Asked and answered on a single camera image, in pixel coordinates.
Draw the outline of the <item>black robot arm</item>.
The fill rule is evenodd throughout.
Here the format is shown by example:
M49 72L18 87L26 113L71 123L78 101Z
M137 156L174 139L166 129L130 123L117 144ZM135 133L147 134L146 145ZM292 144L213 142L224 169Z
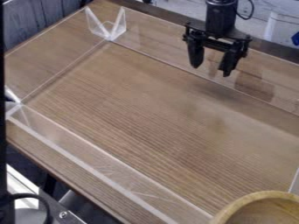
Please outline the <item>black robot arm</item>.
M242 17L238 12L240 0L206 0L206 24L202 29L196 23L185 25L186 32L182 40L186 42L190 63L198 68L205 60L205 49L224 52L220 70L229 77L236 70L240 60L249 56L249 46L253 37L236 33L237 17L250 20L252 16Z

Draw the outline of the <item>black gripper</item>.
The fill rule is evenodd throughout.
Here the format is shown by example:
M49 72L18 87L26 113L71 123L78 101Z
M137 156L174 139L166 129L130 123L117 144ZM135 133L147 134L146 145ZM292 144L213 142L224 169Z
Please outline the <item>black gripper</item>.
M237 68L240 59L249 56L249 45L253 37L242 34L236 29L232 29L225 36L217 36L193 22L186 23L185 28L182 40L188 43L192 66L198 68L202 65L205 47L208 47L225 53L220 63L220 70L224 72L224 76L229 77Z

